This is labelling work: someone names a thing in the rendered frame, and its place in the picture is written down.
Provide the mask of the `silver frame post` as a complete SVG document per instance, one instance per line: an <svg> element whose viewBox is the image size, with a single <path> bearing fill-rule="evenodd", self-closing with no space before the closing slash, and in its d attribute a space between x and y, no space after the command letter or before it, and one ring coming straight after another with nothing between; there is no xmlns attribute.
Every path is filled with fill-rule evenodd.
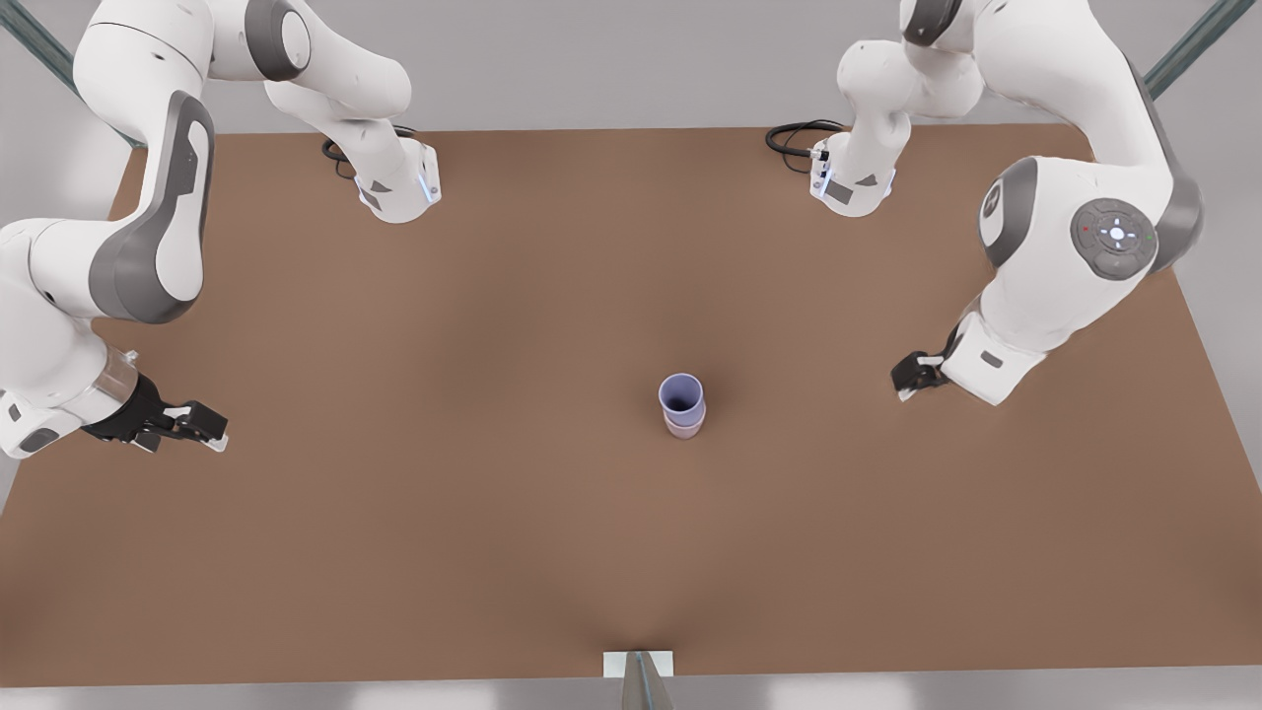
<svg viewBox="0 0 1262 710"><path fill-rule="evenodd" d="M1257 0L1214 0L1189 29L1143 76L1151 100L1159 100Z"/></svg>
<svg viewBox="0 0 1262 710"><path fill-rule="evenodd" d="M621 710L675 710L664 678L674 675L673 651L607 651L604 678L621 678Z"/></svg>
<svg viewBox="0 0 1262 710"><path fill-rule="evenodd" d="M72 77L74 57L20 0L0 0L0 28L43 64L86 106Z"/></svg>

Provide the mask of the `purple cup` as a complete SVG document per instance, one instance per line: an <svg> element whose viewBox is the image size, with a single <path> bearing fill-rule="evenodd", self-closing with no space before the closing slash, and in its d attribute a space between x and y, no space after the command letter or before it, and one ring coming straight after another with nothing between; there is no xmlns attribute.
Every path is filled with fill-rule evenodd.
<svg viewBox="0 0 1262 710"><path fill-rule="evenodd" d="M676 426L694 426L704 414L704 390L698 378L675 373L663 380L658 390L663 411Z"/></svg>

